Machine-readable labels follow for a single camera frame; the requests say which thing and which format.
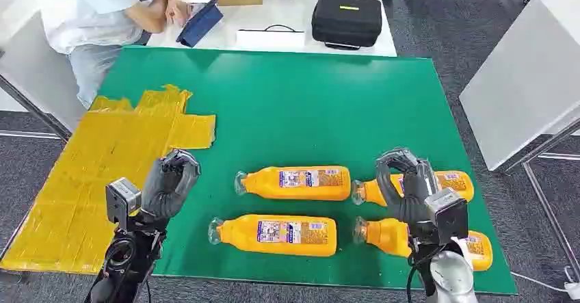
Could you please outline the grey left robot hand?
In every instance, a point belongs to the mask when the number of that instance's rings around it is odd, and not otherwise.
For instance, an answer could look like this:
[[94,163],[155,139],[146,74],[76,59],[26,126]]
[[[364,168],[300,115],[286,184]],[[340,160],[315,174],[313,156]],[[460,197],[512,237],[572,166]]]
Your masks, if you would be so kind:
[[156,159],[142,188],[140,215],[145,222],[173,218],[200,175],[200,163],[186,150],[174,149]]

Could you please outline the person's right hand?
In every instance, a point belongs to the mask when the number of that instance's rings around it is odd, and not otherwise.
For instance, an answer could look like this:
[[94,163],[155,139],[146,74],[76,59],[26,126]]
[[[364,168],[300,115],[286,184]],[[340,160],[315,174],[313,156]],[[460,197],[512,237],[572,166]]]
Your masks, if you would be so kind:
[[191,15],[192,7],[183,0],[168,0],[166,19],[168,23],[184,27]]

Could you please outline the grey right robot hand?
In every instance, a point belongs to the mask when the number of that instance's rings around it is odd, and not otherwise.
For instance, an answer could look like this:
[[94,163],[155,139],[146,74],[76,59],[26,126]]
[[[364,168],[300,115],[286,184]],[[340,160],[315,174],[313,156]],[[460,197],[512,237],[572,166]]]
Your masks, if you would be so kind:
[[[391,180],[391,169],[403,174],[403,194]],[[409,148],[388,150],[375,161],[375,178],[391,216],[410,227],[413,237],[427,239],[435,233],[424,201],[438,191],[435,174],[427,159],[416,157]]]

